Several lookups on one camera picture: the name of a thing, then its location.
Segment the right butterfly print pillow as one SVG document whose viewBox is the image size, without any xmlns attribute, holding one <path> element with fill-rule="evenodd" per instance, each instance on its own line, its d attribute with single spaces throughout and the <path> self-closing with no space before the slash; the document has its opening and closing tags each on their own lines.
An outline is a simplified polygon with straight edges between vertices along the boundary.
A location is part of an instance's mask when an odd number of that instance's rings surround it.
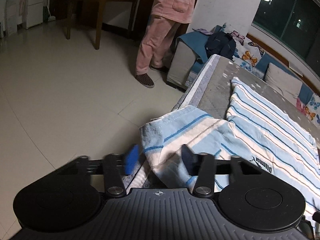
<svg viewBox="0 0 320 240">
<path fill-rule="evenodd" d="M 320 125 L 320 98 L 313 94 L 310 101 L 304 107 L 306 117 L 317 127 Z"/>
</svg>

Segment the left butterfly print pillow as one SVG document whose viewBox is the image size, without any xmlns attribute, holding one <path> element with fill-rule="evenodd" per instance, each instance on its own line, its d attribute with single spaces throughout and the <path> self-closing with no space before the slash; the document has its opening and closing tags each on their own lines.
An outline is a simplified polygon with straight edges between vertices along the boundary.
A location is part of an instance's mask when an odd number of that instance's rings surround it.
<svg viewBox="0 0 320 240">
<path fill-rule="evenodd" d="M 235 41 L 236 48 L 232 61 L 253 74 L 265 53 L 263 48 L 245 35 L 242 35 L 231 24 L 224 23 L 220 31 L 230 34 Z"/>
</svg>

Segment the dark blue backpack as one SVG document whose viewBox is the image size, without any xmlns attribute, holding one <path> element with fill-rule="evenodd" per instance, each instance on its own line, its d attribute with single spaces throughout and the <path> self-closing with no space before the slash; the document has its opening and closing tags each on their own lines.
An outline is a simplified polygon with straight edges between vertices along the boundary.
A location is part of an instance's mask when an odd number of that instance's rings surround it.
<svg viewBox="0 0 320 240">
<path fill-rule="evenodd" d="M 204 48 L 207 57 L 216 54 L 232 60 L 236 49 L 236 42 L 231 34 L 220 31 L 208 38 Z"/>
</svg>

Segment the blue white striped garment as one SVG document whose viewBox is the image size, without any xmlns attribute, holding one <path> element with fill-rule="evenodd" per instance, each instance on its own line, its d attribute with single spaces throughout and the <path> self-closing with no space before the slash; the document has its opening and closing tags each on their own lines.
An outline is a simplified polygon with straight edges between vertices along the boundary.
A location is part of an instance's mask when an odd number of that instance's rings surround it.
<svg viewBox="0 0 320 240">
<path fill-rule="evenodd" d="M 238 155 L 298 189 L 310 219 L 319 208 L 319 139 L 238 78 L 232 87 L 225 119 L 186 106 L 140 128 L 153 173 L 167 187 L 192 189 L 196 177 L 183 164 L 183 145 L 220 160 Z"/>
</svg>

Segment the butterfly print pillow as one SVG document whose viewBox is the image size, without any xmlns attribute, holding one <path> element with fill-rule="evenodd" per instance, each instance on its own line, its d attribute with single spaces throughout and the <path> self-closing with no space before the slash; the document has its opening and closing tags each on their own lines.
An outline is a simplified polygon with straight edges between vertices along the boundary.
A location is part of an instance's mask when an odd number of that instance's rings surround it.
<svg viewBox="0 0 320 240">
<path fill-rule="evenodd" d="M 320 98 L 313 94 L 310 101 L 304 107 L 306 117 L 317 127 L 320 125 Z"/>
<path fill-rule="evenodd" d="M 231 24 L 224 23 L 220 31 L 230 34 L 235 41 L 236 48 L 232 61 L 253 74 L 265 53 L 263 48 L 245 35 L 242 35 Z"/>
</svg>

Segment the dark green framed window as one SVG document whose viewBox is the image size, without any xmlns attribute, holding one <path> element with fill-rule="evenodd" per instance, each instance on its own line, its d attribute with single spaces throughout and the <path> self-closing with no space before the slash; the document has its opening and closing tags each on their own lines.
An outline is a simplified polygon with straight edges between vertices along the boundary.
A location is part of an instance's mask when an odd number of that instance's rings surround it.
<svg viewBox="0 0 320 240">
<path fill-rule="evenodd" d="M 253 24 L 289 47 L 311 68 L 319 65 L 319 5 L 313 0 L 261 0 Z"/>
</svg>

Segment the grey plain cushion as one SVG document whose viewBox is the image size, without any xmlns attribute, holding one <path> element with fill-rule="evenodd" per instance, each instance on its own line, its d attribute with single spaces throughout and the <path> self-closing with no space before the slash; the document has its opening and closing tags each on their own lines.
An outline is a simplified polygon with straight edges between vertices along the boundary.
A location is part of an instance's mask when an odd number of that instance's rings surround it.
<svg viewBox="0 0 320 240">
<path fill-rule="evenodd" d="M 283 71 L 273 63 L 268 64 L 265 82 L 294 106 L 302 87 L 302 81 Z"/>
</svg>

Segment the blue sofa bench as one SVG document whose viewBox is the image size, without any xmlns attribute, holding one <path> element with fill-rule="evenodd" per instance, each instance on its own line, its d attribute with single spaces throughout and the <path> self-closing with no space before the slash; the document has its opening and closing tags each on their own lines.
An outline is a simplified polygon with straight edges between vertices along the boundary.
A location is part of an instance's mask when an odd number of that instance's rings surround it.
<svg viewBox="0 0 320 240">
<path fill-rule="evenodd" d="M 220 29 L 221 26 L 219 25 L 216 26 L 212 32 L 207 32 L 205 29 L 196 29 L 177 38 L 177 47 L 171 61 L 169 74 L 167 75 L 168 83 L 181 87 L 182 89 L 187 89 L 191 85 L 209 59 L 204 45 L 210 35 L 220 32 Z M 304 77 L 303 74 L 300 74 L 290 66 L 286 58 L 251 34 L 247 34 L 246 37 L 257 43 L 265 51 L 262 59 L 256 66 L 257 70 L 253 73 L 255 76 L 264 80 L 268 64 L 273 63 L 283 71 L 302 81 L 302 87 L 298 97 L 305 106 L 314 93 L 319 96 L 319 90 L 310 80 Z"/>
</svg>

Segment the grey star quilted table cover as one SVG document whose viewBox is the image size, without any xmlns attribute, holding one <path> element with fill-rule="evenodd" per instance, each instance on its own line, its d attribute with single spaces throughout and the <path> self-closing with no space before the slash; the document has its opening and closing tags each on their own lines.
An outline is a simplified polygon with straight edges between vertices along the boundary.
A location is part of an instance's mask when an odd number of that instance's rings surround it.
<svg viewBox="0 0 320 240">
<path fill-rule="evenodd" d="M 233 91 L 231 79 L 235 76 L 287 113 L 293 121 L 308 131 L 319 145 L 319 129 L 300 113 L 295 105 L 288 102 L 263 80 L 220 56 L 213 56 L 209 59 L 197 79 L 172 110 L 192 105 L 204 110 L 214 118 L 225 118 L 229 98 Z"/>
</svg>

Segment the pink crumpled cloth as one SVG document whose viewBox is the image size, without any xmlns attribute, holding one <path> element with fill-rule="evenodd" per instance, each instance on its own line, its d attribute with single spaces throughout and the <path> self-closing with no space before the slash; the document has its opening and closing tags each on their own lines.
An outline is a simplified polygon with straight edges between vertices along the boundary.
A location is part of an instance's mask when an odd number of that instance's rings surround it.
<svg viewBox="0 0 320 240">
<path fill-rule="evenodd" d="M 306 115 L 305 105 L 304 105 L 304 103 L 301 102 L 300 98 L 297 98 L 296 108 L 298 109 L 298 111 L 299 111 L 300 113 L 302 113 L 303 115 Z"/>
</svg>

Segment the person in pink pajamas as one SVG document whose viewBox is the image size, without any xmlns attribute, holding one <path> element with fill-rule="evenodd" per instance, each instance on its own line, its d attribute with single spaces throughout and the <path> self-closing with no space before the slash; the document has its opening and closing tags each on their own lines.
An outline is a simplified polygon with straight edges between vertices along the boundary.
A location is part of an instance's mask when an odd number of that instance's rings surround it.
<svg viewBox="0 0 320 240">
<path fill-rule="evenodd" d="M 191 22 L 195 0 L 154 0 L 151 18 L 140 43 L 135 78 L 143 86 L 153 88 L 148 75 L 150 68 L 167 73 L 163 58 L 169 50 L 176 31 L 182 24 Z"/>
</svg>

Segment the white refrigerator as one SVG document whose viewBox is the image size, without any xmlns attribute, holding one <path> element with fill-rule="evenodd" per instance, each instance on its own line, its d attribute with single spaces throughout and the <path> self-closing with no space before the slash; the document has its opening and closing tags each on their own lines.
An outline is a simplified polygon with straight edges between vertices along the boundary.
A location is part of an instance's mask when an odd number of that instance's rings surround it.
<svg viewBox="0 0 320 240">
<path fill-rule="evenodd" d="M 29 29 L 43 22 L 43 4 L 44 0 L 24 0 L 23 26 Z"/>
</svg>

